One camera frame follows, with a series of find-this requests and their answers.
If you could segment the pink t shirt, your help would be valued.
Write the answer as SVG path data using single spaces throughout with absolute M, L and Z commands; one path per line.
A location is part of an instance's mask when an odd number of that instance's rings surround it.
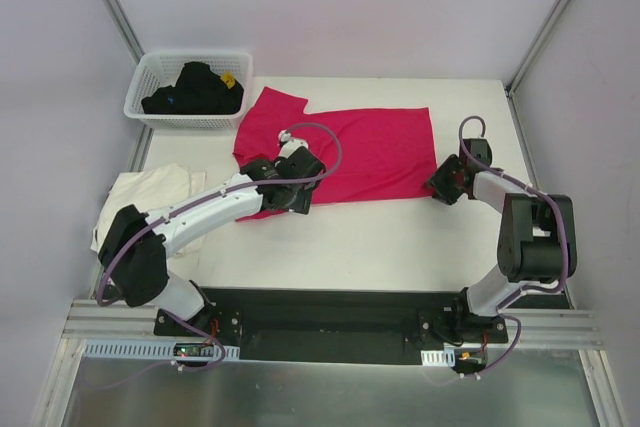
M 313 193 L 314 206 L 431 197 L 437 170 L 427 108 L 364 108 L 307 113 L 308 100 L 266 87 L 241 122 L 233 147 L 240 166 L 273 159 L 278 135 L 296 124 L 321 124 L 340 141 L 337 171 Z

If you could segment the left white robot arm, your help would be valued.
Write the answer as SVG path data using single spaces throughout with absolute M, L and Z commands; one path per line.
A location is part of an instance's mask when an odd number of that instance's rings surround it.
M 188 335 L 204 334 L 211 324 L 210 302 L 195 283 L 169 270 L 179 250 L 230 222 L 260 212 L 309 212 L 313 191 L 326 174 L 324 163 L 298 146 L 282 149 L 275 160 L 258 159 L 220 186 L 172 205 L 141 212 L 130 204 L 115 215 L 98 258 L 105 268 L 97 299 L 107 282 L 115 299 L 134 308 L 153 305 L 176 317 Z

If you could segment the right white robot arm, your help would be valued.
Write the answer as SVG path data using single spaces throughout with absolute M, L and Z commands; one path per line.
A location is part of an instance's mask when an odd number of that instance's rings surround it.
M 496 265 L 429 321 L 431 336 L 453 346 L 478 342 L 497 326 L 499 314 L 527 294 L 562 291 L 577 267 L 570 197 L 542 193 L 493 169 L 491 162 L 486 139 L 465 138 L 459 153 L 450 155 L 427 182 L 445 205 L 465 195 L 501 215 Z

